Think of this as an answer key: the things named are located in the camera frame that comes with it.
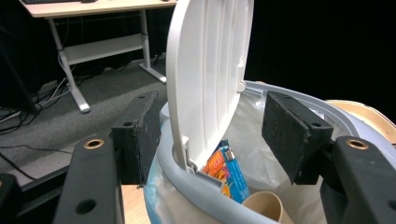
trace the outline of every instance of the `desk leg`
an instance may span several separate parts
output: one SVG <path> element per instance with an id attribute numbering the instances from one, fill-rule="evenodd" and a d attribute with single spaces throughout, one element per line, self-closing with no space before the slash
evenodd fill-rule
<path id="1" fill-rule="evenodd" d="M 61 58 L 62 67 L 66 73 L 67 81 L 69 82 L 69 90 L 72 93 L 81 113 L 88 113 L 91 111 L 90 106 L 85 101 L 84 96 L 82 96 L 73 78 L 72 71 L 70 70 L 69 63 L 67 61 L 66 55 L 64 54 L 64 47 L 61 44 L 61 40 L 58 36 L 58 31 L 56 30 L 53 19 L 49 19 L 49 26 L 52 31 L 53 38 L 55 39 L 56 49 L 58 50 L 59 56 Z"/>
<path id="2" fill-rule="evenodd" d="M 140 11 L 140 23 L 140 26 L 142 27 L 143 57 L 145 61 L 139 64 L 139 66 L 146 70 L 148 73 L 150 73 L 152 76 L 158 78 L 161 82 L 166 83 L 166 77 L 151 68 L 151 62 L 149 57 L 149 32 L 146 21 L 146 10 L 144 9 Z"/>

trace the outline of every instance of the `open lid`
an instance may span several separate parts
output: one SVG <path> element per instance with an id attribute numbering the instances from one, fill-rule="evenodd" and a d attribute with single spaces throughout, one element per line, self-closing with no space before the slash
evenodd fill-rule
<path id="1" fill-rule="evenodd" d="M 177 163 L 201 169 L 245 89 L 253 0 L 179 0 L 169 29 L 166 76 Z"/>

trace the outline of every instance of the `desk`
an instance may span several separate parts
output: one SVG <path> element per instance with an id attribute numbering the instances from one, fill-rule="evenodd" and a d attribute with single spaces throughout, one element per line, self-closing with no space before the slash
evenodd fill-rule
<path id="1" fill-rule="evenodd" d="M 177 0 L 169 0 L 168 2 L 163 2 L 162 0 L 97 0 L 89 4 L 71 2 L 25 5 L 22 1 L 21 3 L 34 18 L 45 18 L 48 20 L 64 72 L 66 73 L 69 90 L 82 113 L 88 113 L 91 109 L 75 83 L 69 66 L 71 64 L 84 63 L 116 54 L 143 49 L 144 62 L 139 64 L 140 67 L 158 78 L 161 82 L 166 83 L 166 77 L 151 68 L 146 9 L 172 7 L 177 3 Z M 86 16 L 132 10 L 140 11 L 141 34 L 128 35 L 67 48 L 62 46 L 53 21 L 56 18 L 62 17 Z"/>

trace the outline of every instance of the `black curtain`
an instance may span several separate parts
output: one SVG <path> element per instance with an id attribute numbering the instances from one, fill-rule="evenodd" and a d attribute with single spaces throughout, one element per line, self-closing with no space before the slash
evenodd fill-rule
<path id="1" fill-rule="evenodd" d="M 31 94 L 62 75 L 49 25 L 19 1 L 0 1 L 0 44 L 0 106 L 35 113 Z"/>
<path id="2" fill-rule="evenodd" d="M 147 10 L 150 56 L 166 52 L 168 31 L 175 7 Z"/>
<path id="3" fill-rule="evenodd" d="M 370 105 L 396 121 L 392 1 L 255 1 L 245 79 Z"/>

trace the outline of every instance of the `lid hinge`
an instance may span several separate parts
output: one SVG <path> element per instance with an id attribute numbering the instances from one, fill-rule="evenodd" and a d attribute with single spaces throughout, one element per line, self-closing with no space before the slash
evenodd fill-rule
<path id="1" fill-rule="evenodd" d="M 239 83 L 237 86 L 237 91 L 238 92 L 242 92 L 245 90 L 245 88 L 247 87 L 247 84 L 244 81 L 244 70 L 245 70 L 245 63 L 244 63 L 244 59 L 243 57 L 241 57 L 241 59 L 239 60 L 239 64 L 238 64 L 238 79 L 239 79 Z"/>
<path id="2" fill-rule="evenodd" d="M 183 136 L 181 138 L 182 144 L 183 144 L 183 149 L 185 151 L 184 153 L 184 161 L 186 162 L 186 170 L 189 173 L 196 173 L 198 167 L 195 164 L 194 161 L 190 160 L 190 145 L 189 145 L 189 137 Z"/>

